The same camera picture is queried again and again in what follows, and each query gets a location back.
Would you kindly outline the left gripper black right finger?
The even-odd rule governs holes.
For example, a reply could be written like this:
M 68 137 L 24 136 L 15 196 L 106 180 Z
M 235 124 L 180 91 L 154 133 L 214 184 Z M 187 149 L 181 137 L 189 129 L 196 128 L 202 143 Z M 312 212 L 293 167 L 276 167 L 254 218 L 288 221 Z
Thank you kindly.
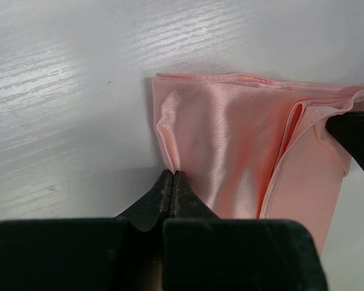
M 288 219 L 220 219 L 183 172 L 167 177 L 164 290 L 326 290 L 313 238 Z

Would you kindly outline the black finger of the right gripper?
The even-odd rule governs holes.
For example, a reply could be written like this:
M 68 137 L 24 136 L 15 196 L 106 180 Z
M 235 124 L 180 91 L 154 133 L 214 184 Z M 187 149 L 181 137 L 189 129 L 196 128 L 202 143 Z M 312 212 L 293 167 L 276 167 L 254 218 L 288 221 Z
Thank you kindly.
M 364 171 L 364 111 L 330 117 L 325 127 Z

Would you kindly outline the pink satin napkin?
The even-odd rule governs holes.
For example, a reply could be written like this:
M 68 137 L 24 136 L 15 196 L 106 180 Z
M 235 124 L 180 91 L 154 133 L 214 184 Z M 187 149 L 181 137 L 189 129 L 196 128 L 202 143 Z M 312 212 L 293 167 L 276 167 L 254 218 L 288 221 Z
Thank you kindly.
M 160 74 L 153 124 L 167 168 L 221 218 L 292 219 L 323 250 L 349 153 L 330 117 L 364 110 L 364 87 L 243 73 Z

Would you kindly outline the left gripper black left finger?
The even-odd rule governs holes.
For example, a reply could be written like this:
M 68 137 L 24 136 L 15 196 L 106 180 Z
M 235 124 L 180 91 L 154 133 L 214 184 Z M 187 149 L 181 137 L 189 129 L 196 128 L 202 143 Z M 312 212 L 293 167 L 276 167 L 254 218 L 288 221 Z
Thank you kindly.
M 116 217 L 0 221 L 0 290 L 161 290 L 172 180 Z

